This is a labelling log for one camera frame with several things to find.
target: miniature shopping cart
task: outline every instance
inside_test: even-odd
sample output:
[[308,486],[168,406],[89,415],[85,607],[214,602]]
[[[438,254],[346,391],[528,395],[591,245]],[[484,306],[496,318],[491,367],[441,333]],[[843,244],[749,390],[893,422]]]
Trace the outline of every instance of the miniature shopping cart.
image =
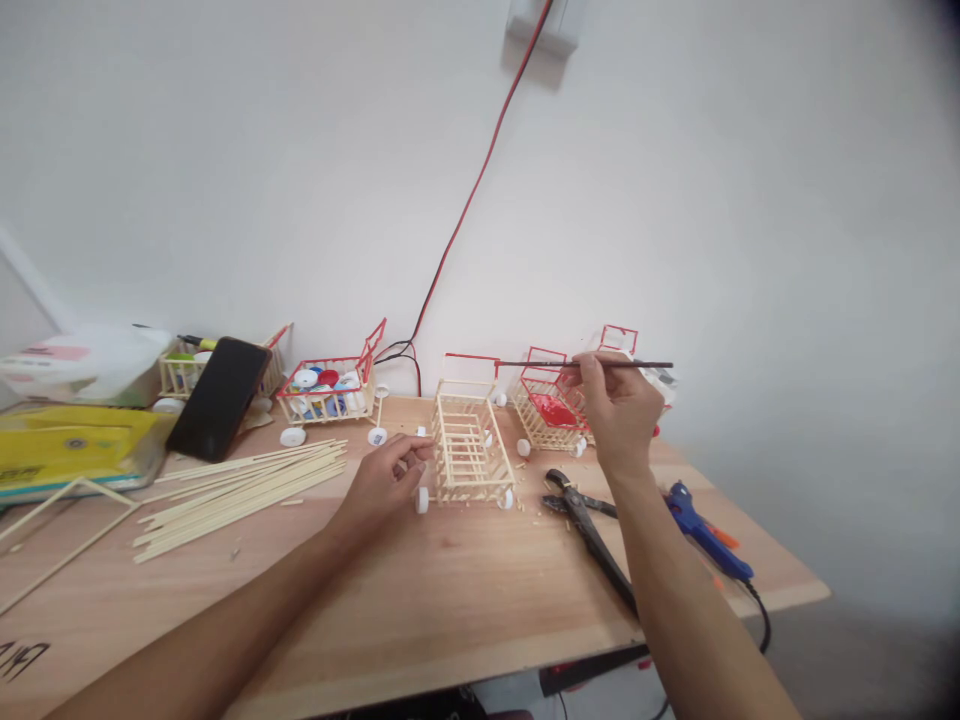
[[[260,381],[257,395],[270,397],[283,382],[283,357],[279,343],[293,323],[284,325],[260,347],[271,351],[270,363]],[[180,342],[170,353],[161,356],[157,362],[160,369],[160,397],[187,400],[196,387],[200,374],[207,367],[206,360],[195,360],[194,355],[200,348],[188,342]]]
[[[531,347],[527,362],[566,362],[565,353]],[[528,457],[531,450],[565,450],[583,455],[590,431],[583,415],[585,399],[567,386],[554,368],[525,367],[510,399],[527,436],[517,440],[517,452]]]
[[[369,418],[373,414],[376,378],[373,354],[387,325],[384,318],[355,357],[304,360],[277,393],[277,401],[291,425]],[[316,373],[320,384],[301,388],[295,378],[301,371]]]
[[[637,352],[638,335],[639,333],[636,330],[631,330],[630,328],[623,328],[618,325],[604,325],[603,332],[600,334],[600,344],[597,346],[597,350],[622,352],[633,360]],[[640,368],[640,372],[643,373],[647,381],[663,395],[663,412],[660,414],[660,416],[663,417],[667,411],[673,407],[673,401],[677,395],[676,378],[667,370],[660,368]],[[577,396],[582,395],[579,387],[574,388],[571,392]],[[657,425],[653,430],[653,436],[657,437],[659,434],[660,426]],[[588,430],[585,437],[590,445],[596,446],[597,443],[592,432]]]
[[444,377],[447,358],[490,360],[498,358],[446,353],[434,403],[431,433],[436,443],[436,484],[431,493],[417,490],[417,512],[425,513],[430,500],[445,503],[496,503],[501,510],[513,507],[515,480],[510,459],[493,414],[490,395],[493,381],[451,380]]

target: bundle of bamboo sticks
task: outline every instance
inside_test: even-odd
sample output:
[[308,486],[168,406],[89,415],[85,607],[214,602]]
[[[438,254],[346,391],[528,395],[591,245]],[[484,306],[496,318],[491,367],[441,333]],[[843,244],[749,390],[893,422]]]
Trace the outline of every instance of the bundle of bamboo sticks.
[[186,545],[270,505],[326,482],[343,472],[346,440],[325,440],[290,450],[255,455],[191,470],[170,473],[156,482],[213,479],[156,495],[144,504],[182,500],[141,518],[148,523],[134,547],[147,545],[134,557],[142,563]]

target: smartphone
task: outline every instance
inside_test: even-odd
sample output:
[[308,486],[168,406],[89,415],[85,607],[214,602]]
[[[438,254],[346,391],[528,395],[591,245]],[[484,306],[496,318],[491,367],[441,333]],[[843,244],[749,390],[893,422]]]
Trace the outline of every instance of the smartphone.
[[167,438],[167,450],[208,462],[223,460],[260,388],[270,355],[259,345],[220,338]]

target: right hand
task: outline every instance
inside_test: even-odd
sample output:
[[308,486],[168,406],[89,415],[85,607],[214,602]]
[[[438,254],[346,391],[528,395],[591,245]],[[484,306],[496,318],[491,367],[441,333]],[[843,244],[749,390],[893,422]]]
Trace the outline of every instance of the right hand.
[[364,541],[409,503],[423,477],[425,463],[432,458],[431,438],[394,435],[360,462],[343,503],[327,527],[350,540]]
[[663,395],[636,368],[606,368],[620,353],[575,355],[580,367],[564,368],[571,385],[583,386],[587,421],[608,480],[636,477],[650,464],[650,440],[663,411]]

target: black cable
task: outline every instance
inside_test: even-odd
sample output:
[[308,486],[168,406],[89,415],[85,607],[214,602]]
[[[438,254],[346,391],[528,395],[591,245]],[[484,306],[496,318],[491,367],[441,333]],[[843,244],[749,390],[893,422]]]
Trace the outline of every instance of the black cable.
[[650,720],[660,720],[664,715],[667,714],[667,710],[670,709],[670,701],[664,698],[663,705],[660,706],[660,712],[654,715]]
[[770,637],[773,634],[773,631],[770,627],[770,616],[767,615],[767,609],[763,606],[763,600],[760,599],[760,593],[757,592],[757,589],[753,586],[749,580],[743,582],[743,586],[747,589],[753,599],[757,601],[757,605],[760,606],[760,614],[763,615],[763,639],[760,641],[760,654],[766,655],[767,648],[770,647]]
[[380,363],[385,363],[387,360],[393,360],[394,358],[398,358],[398,357],[405,357],[407,358],[407,360],[413,360],[413,364],[417,368],[417,397],[423,397],[423,387],[421,386],[421,382],[420,382],[420,363],[417,362],[417,359],[413,357],[413,355],[404,355],[402,352],[399,352],[394,355],[388,355],[385,358],[377,360],[373,364],[379,365]]
[[[770,626],[770,616],[767,614],[767,608],[763,604],[763,600],[760,599],[760,593],[757,592],[757,589],[753,586],[753,583],[749,580],[743,581],[743,586],[747,589],[753,599],[757,601],[757,605],[760,606],[760,614],[763,616],[763,639],[760,640],[760,654],[766,655],[767,648],[770,647],[770,638],[773,635],[773,629]],[[667,708],[670,707],[670,699],[667,698],[663,701],[663,705],[660,707],[660,712],[654,715],[650,720],[660,720],[666,712]]]

